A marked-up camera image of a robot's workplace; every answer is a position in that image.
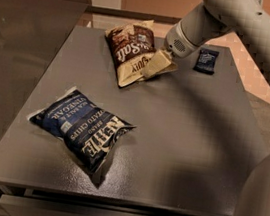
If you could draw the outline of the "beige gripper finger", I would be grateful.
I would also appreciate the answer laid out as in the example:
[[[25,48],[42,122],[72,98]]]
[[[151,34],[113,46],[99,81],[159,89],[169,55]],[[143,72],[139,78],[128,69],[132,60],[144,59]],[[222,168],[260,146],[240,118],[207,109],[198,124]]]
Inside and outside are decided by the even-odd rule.
[[[141,74],[149,79],[158,74],[171,71],[173,67],[172,60],[173,58],[168,50],[159,49],[153,57],[150,58],[147,65],[145,65],[141,71]]]

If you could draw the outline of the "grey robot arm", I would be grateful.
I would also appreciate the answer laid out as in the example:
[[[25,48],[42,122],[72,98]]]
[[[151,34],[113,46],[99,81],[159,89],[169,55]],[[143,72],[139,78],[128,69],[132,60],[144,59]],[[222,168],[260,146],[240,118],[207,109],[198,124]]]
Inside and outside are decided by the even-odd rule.
[[[232,33],[244,47],[237,63],[243,84],[254,94],[267,84],[270,101],[270,15],[263,6],[263,0],[202,0],[170,28],[161,53],[184,59]],[[270,216],[270,154],[247,178],[233,216]]]

